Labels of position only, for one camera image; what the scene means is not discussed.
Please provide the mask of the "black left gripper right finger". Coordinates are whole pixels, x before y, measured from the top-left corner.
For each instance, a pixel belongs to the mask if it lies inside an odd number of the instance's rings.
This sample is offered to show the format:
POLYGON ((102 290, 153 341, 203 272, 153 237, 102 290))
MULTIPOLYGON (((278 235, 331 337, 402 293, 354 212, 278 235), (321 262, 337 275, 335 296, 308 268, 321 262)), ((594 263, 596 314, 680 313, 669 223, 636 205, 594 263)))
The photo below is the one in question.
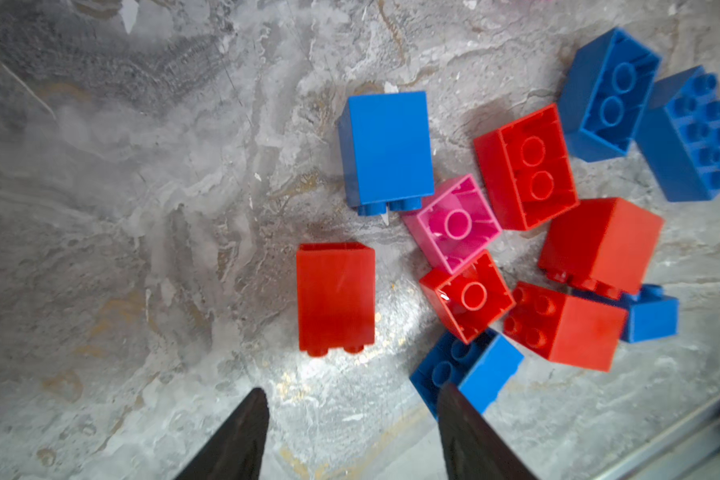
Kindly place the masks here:
POLYGON ((437 415, 449 479, 537 479, 454 384, 441 388, 437 415))

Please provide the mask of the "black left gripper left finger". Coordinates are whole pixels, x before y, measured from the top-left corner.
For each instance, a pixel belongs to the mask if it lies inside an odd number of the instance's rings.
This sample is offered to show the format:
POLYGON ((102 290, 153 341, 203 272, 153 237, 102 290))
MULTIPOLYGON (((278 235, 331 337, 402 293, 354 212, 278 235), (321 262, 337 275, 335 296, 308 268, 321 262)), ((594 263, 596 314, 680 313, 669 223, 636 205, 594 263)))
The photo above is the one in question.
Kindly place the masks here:
POLYGON ((175 479, 258 479, 269 420, 265 391, 253 388, 175 479))

